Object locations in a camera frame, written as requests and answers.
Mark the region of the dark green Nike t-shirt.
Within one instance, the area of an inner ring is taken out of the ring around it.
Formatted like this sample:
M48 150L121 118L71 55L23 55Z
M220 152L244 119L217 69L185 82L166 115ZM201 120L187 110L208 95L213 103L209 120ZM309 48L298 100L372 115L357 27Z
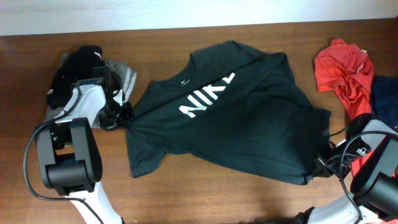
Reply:
M126 129L133 177L167 154L192 154L229 169L295 185L329 156L331 112L295 84L288 57L227 41L190 54L172 78L154 81Z

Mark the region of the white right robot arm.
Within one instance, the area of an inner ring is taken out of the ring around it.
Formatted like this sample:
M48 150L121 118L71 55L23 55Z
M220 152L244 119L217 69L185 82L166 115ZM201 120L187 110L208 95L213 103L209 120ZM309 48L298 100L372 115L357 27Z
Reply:
M315 159L316 174L339 178L344 196L296 215L292 223L382 223L397 219L397 128L357 116L346 138Z

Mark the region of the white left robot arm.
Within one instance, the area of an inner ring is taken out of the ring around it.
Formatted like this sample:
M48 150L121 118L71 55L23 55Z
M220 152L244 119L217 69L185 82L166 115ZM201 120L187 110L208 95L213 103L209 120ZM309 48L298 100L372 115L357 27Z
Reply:
M103 162L93 129L123 129L132 120L129 97L137 72L96 67L90 79L72 83L72 95L54 118L39 125L34 142L41 179L57 192L56 201L69 201L86 223L123 223L112 207L101 179Z

